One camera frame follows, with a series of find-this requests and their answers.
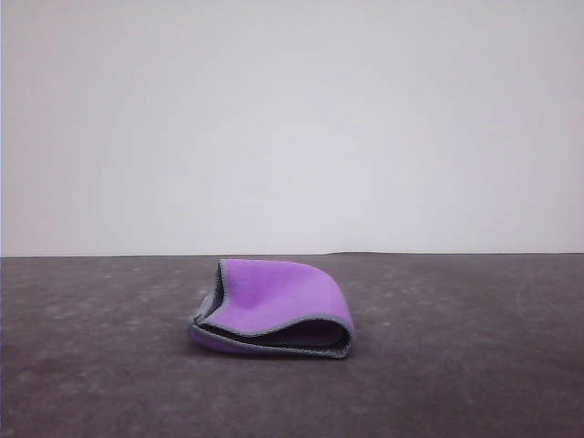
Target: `speckled concrete surface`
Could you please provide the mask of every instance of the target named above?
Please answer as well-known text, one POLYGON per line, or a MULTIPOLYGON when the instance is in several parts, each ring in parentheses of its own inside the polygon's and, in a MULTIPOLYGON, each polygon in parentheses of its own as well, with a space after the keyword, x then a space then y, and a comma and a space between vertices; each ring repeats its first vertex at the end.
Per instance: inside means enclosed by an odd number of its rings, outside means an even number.
POLYGON ((192 345, 219 257, 2 260, 3 436, 584 436, 584 255, 248 258, 333 275, 351 355, 192 345))

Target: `white wall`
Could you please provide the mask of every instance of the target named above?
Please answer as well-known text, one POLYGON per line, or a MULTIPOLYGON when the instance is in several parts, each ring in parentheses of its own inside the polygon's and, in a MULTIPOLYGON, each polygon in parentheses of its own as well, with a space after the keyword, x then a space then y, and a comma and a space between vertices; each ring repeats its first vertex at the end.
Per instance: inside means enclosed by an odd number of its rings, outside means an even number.
POLYGON ((584 2, 3 2, 4 256, 584 251, 584 2))

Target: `gray stitched border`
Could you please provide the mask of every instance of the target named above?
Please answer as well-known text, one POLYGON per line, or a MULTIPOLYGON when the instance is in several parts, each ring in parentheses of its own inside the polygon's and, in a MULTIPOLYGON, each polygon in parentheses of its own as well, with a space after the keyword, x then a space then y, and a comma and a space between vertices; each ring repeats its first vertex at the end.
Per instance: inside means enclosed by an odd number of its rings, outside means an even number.
POLYGON ((349 340, 343 346, 342 349, 298 349, 295 347, 270 347, 266 345, 258 345, 258 344, 247 344, 244 342, 240 342, 238 340, 226 338, 224 336, 217 335, 215 333, 211 333, 206 331, 205 329, 197 326, 196 324, 192 324, 190 326, 191 330, 195 330, 201 335, 206 336, 207 338, 211 338, 214 340, 218 340, 223 342, 224 344, 231 345, 233 347, 238 347, 240 349, 244 349, 242 353, 247 351, 254 351, 254 352, 261 352, 261 353, 268 353, 268 354, 275 354, 275 355, 302 355, 302 356, 320 356, 326 358, 335 358, 335 359, 342 359, 347 356, 350 349, 350 335, 349 340))
MULTIPOLYGON (((217 275, 216 281, 217 282, 221 281, 222 286, 223 286, 223 300, 221 302, 221 305, 215 311, 213 311, 210 315, 204 316, 203 313, 208 311, 209 309, 202 308, 203 306, 207 307, 203 301, 201 308, 197 311, 197 315, 195 316, 194 322, 191 325, 191 329, 195 329, 197 332, 204 334, 205 336, 210 337, 214 340, 219 340, 219 341, 225 342, 227 344, 231 344, 233 346, 236 346, 239 348, 245 348, 248 350, 251 349, 251 350, 256 350, 256 351, 279 353, 279 354, 302 354, 302 355, 309 355, 309 356, 325 356, 325 357, 332 357, 332 358, 344 358, 345 356, 347 356, 347 353, 349 352, 350 344, 351 344, 353 338, 355 337, 355 333, 351 329, 351 327, 347 324, 346 321, 344 321, 341 318, 337 318, 335 316, 332 316, 332 315, 327 315, 327 314, 306 315, 302 318, 292 319, 292 320, 289 320, 283 324, 279 324, 277 326, 274 326, 274 327, 271 327, 268 329, 264 329, 264 330, 260 330, 260 331, 256 331, 256 332, 243 332, 243 331, 239 331, 239 330, 234 330, 233 328, 229 328, 229 327, 224 326, 222 324, 208 321, 207 320, 208 318, 210 318, 211 316, 219 315, 221 312, 223 312, 227 308, 227 303, 228 303, 228 299, 229 299, 229 293, 228 293, 229 286, 227 285, 227 281, 226 281, 226 270, 227 270, 227 265, 226 265, 225 260, 224 259, 219 260, 219 270, 218 270, 218 275, 217 275), (237 335, 237 336, 246 337, 246 338, 254 338, 254 337, 274 333, 274 332, 277 332, 279 330, 286 329, 288 327, 292 327, 300 322, 315 321, 315 320, 334 322, 336 324, 339 324, 341 326, 341 328, 347 332, 347 335, 348 335, 347 342, 343 345, 342 349, 310 349, 310 348, 299 349, 299 348, 295 348, 295 347, 268 347, 268 346, 259 345, 259 344, 240 342, 238 340, 230 339, 230 338, 227 338, 227 337, 215 334, 215 333, 211 333, 211 332, 205 330, 204 328, 200 327, 201 325, 206 325, 209 327, 215 327, 217 329, 222 329, 222 330, 227 331, 229 333, 233 333, 234 335, 237 335)), ((215 285, 214 292, 212 292, 213 300, 211 300, 211 302, 214 301, 215 295, 217 294, 217 289, 218 289, 217 286, 218 285, 215 285)))

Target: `folded cloth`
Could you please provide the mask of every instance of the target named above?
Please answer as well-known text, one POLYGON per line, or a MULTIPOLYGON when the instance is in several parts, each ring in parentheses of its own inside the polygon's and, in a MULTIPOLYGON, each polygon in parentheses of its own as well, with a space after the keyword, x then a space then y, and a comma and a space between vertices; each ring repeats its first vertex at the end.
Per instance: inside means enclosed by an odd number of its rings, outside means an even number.
POLYGON ((227 259, 189 327, 198 344, 228 353, 344 358, 354 336, 331 276, 291 262, 227 259))

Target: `dark gray surface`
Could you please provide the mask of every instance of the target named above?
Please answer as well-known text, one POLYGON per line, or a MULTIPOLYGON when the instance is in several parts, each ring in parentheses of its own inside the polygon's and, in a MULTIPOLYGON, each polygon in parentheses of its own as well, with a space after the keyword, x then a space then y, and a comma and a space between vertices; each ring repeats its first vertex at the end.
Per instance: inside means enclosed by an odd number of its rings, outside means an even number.
POLYGON ((3 436, 584 436, 584 255, 249 258, 333 275, 351 355, 193 346, 219 257, 4 259, 3 436))

